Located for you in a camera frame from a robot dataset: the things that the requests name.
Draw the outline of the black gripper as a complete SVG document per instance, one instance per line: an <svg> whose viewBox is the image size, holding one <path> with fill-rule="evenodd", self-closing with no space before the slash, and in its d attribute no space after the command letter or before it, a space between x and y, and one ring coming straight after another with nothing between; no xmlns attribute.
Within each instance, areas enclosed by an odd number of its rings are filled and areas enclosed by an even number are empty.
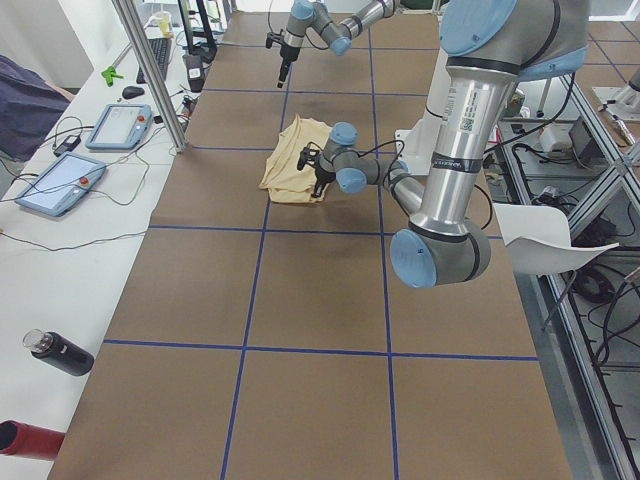
<svg viewBox="0 0 640 480"><path fill-rule="evenodd" d="M288 30L281 30L279 33L270 32L267 34L265 46L271 48L274 43L280 45L280 56L283 59L276 83L276 86L282 89L290 72L290 61L298 60L301 50L301 37Z"/></svg>
<svg viewBox="0 0 640 480"><path fill-rule="evenodd" d="M321 198L324 189L336 180L336 173L329 171L324 165L323 150L314 142L303 147L297 161L297 170L302 171L306 166L313 169L315 183L311 193L312 198Z"/></svg>

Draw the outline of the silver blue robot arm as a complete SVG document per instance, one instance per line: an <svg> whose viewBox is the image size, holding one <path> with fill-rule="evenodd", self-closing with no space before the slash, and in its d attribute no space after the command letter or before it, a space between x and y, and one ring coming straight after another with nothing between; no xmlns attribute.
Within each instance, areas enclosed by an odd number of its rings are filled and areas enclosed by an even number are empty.
<svg viewBox="0 0 640 480"><path fill-rule="evenodd" d="M576 72L587 53L587 1L452 1L440 25L450 85L424 181L397 160L370 161L355 148L357 130L335 124L326 143L304 148L314 190L337 183L348 194L385 187L407 214L391 241L393 270L413 288L462 283L491 259L489 241L466 216L489 136L521 82Z"/></svg>
<svg viewBox="0 0 640 480"><path fill-rule="evenodd" d="M295 1L288 22L279 33L269 32L265 46L280 45L282 59L277 87L282 88L291 65L298 60L304 39L309 29L324 41L336 56L344 55L355 38L381 19L391 18L400 5L399 1L370 1L360 11L336 23L327 7L320 2Z"/></svg>

